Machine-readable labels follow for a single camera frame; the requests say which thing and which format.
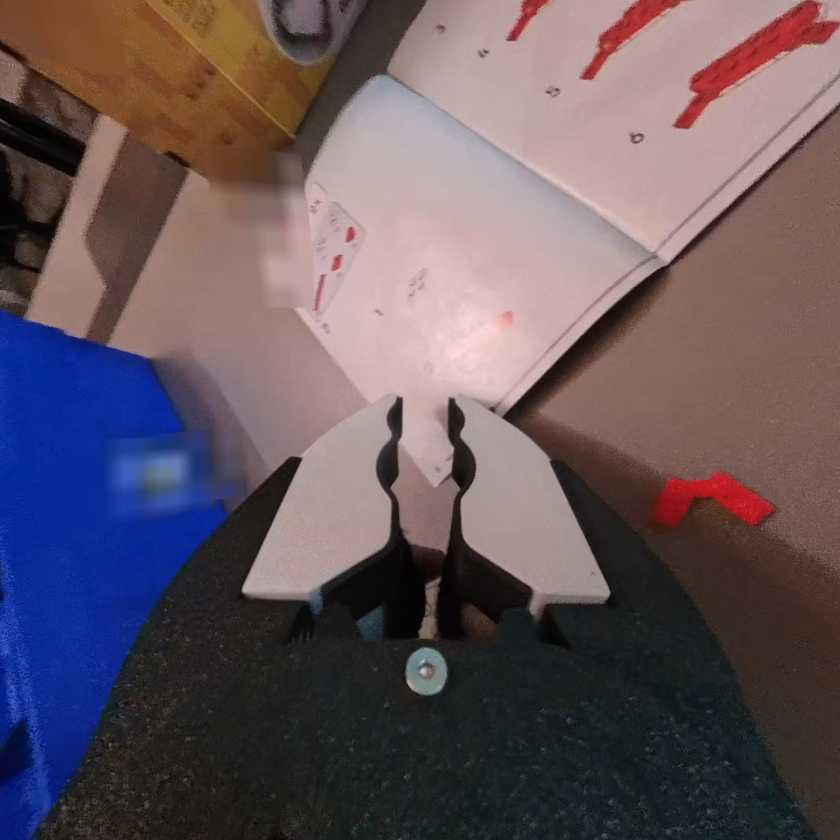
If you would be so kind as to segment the white frame piece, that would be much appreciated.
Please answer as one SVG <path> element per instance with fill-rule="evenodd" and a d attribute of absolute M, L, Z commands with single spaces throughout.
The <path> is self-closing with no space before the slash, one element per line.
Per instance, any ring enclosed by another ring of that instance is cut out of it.
<path fill-rule="evenodd" d="M 86 231 L 123 143 L 125 128 L 99 116 L 38 276 L 26 319 L 85 338 L 104 291 Z"/>

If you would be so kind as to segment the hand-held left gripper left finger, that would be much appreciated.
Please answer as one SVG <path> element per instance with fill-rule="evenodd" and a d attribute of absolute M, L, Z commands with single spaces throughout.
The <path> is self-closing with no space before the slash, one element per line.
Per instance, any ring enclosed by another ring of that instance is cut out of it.
<path fill-rule="evenodd" d="M 385 637 L 418 637 L 421 569 L 393 492 L 402 431 L 403 399 L 387 395 L 283 465 L 288 487 L 241 592 L 297 603 L 289 640 L 309 640 L 328 611 L 351 623 L 381 611 Z"/>

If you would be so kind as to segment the small red lego plate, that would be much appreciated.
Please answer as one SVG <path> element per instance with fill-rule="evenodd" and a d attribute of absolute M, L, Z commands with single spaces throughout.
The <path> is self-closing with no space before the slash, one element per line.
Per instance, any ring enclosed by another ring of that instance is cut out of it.
<path fill-rule="evenodd" d="M 649 512 L 651 522 L 666 529 L 677 529 L 694 501 L 708 498 L 712 485 L 709 479 L 668 479 Z"/>
<path fill-rule="evenodd" d="M 775 512 L 774 504 L 722 471 L 690 484 L 696 498 L 714 500 L 752 527 L 759 526 Z"/>

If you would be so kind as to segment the dark metal frame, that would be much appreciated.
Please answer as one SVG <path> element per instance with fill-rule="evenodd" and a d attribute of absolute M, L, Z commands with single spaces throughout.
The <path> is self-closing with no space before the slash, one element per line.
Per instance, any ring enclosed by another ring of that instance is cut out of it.
<path fill-rule="evenodd" d="M 1 144 L 70 177 L 77 175 L 86 149 L 51 122 L 5 99 L 1 99 Z"/>

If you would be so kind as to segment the blue cloth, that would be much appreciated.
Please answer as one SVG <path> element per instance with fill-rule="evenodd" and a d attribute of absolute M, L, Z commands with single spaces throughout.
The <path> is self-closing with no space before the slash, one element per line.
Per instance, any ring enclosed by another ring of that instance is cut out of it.
<path fill-rule="evenodd" d="M 150 360 L 5 311 L 1 426 L 1 835 L 32 838 L 242 485 Z"/>

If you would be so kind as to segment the white lego instruction booklet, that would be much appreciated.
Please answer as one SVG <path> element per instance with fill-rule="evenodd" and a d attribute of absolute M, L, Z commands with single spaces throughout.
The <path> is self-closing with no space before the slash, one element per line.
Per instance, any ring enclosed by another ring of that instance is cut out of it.
<path fill-rule="evenodd" d="M 838 107 L 838 2 L 426 2 L 306 190 L 301 319 L 402 446 L 504 414 Z"/>

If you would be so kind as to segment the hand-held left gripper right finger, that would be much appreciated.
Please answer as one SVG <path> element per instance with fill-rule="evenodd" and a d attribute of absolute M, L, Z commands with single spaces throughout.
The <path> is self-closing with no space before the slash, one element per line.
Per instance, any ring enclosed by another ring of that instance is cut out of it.
<path fill-rule="evenodd" d="M 463 634 L 470 605 L 495 623 L 557 605 L 604 606 L 610 587 L 560 482 L 559 464 L 478 402 L 448 401 L 458 488 L 437 599 L 441 638 Z"/>

